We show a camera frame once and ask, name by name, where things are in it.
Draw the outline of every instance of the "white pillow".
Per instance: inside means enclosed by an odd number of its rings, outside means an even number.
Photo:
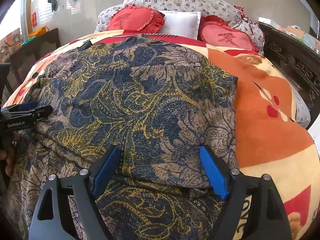
[[[201,12],[160,11],[165,23],[158,33],[197,39]]]

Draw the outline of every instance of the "silver bolt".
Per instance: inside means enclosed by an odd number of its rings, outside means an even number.
[[[262,176],[265,180],[271,180],[271,176],[269,174],[263,174]]]
[[[49,180],[55,180],[56,179],[56,175],[55,174],[51,174],[50,176],[49,176]]]
[[[233,169],[231,169],[231,173],[232,173],[233,175],[239,175],[239,174],[240,174],[240,171],[239,171],[238,169],[233,168]]]
[[[87,169],[82,169],[81,171],[80,171],[80,175],[87,175],[88,174],[88,170]]]

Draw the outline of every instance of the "yellow bag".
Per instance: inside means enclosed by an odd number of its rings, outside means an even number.
[[[36,37],[39,37],[41,36],[42,34],[45,34],[47,32],[47,30],[49,30],[49,28],[45,25],[37,30],[35,30],[34,32],[30,33],[28,35],[28,38],[31,38],[33,36],[36,36]]]

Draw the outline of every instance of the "floral headboard cover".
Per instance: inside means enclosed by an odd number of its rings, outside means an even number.
[[[240,12],[231,4],[223,0],[124,0],[119,4],[103,10],[97,20],[95,32],[103,32],[107,29],[111,17],[127,4],[152,7],[157,10],[169,10],[178,12],[200,11],[201,16],[216,15],[224,19],[231,28],[247,33],[263,52],[263,33],[255,24],[249,24],[241,18]]]

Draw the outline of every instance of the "bed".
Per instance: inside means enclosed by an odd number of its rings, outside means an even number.
[[[226,14],[229,24],[252,35],[260,54],[174,35],[105,31],[124,5],[150,7],[151,1],[160,4],[156,9],[201,6],[205,15]],[[292,237],[299,239],[318,211],[319,156],[305,129],[307,114],[297,115],[300,95],[262,55],[261,30],[222,0],[125,0],[124,5],[103,11],[96,33],[37,62],[6,103],[36,100],[54,108],[48,120],[23,133],[9,192],[1,198],[8,220],[26,238],[47,177],[73,175],[116,143],[124,149],[123,161],[97,201],[111,233],[121,239],[168,239],[169,234],[176,239],[178,233],[182,239],[205,239],[223,204],[210,191],[197,158],[199,146],[208,143],[230,167],[272,176]],[[152,154],[144,145],[154,146]],[[161,212],[163,207],[169,212]],[[150,210],[159,212],[158,223]],[[127,230],[126,221],[136,222]],[[245,221],[244,216],[235,239]]]

